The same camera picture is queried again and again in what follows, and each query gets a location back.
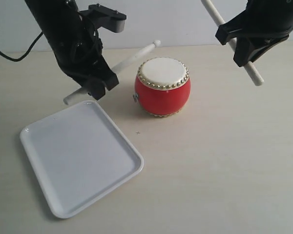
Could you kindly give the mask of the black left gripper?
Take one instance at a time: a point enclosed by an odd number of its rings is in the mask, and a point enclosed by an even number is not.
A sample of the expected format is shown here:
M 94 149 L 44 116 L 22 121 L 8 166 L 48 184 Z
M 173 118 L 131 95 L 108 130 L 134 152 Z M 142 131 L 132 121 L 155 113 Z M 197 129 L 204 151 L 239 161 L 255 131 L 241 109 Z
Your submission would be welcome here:
M 98 29 L 81 14 L 55 14 L 51 48 L 60 69 L 95 99 L 114 89 L 119 80 L 102 55 Z

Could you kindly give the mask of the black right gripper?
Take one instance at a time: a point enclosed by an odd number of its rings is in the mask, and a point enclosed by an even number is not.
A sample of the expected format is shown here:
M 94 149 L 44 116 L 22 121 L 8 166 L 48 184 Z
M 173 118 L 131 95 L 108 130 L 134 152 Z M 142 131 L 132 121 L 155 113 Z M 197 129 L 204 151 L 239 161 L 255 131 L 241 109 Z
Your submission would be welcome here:
M 233 60 L 243 67 L 292 31 L 293 0 L 249 0 L 244 11 L 218 27 L 215 36 L 222 45 L 236 39 Z

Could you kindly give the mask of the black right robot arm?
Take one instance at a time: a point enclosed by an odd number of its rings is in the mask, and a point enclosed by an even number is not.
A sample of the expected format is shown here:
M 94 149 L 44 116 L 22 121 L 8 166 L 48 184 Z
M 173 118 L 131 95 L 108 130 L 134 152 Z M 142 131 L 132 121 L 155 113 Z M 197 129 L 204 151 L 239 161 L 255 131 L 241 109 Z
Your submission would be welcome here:
M 293 0 L 249 0 L 244 11 L 221 24 L 215 34 L 225 45 L 236 39 L 233 60 L 238 67 L 255 62 L 293 31 Z

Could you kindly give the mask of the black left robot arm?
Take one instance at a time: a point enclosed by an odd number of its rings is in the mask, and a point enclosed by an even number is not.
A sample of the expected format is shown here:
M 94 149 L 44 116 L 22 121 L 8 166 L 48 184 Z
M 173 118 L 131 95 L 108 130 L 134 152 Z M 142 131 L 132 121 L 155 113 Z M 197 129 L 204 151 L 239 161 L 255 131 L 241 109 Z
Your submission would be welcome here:
M 26 5 L 53 50 L 60 69 L 95 100 L 119 84 L 102 55 L 98 30 L 124 30 L 127 16 L 100 4 L 80 11 L 74 0 L 28 0 Z

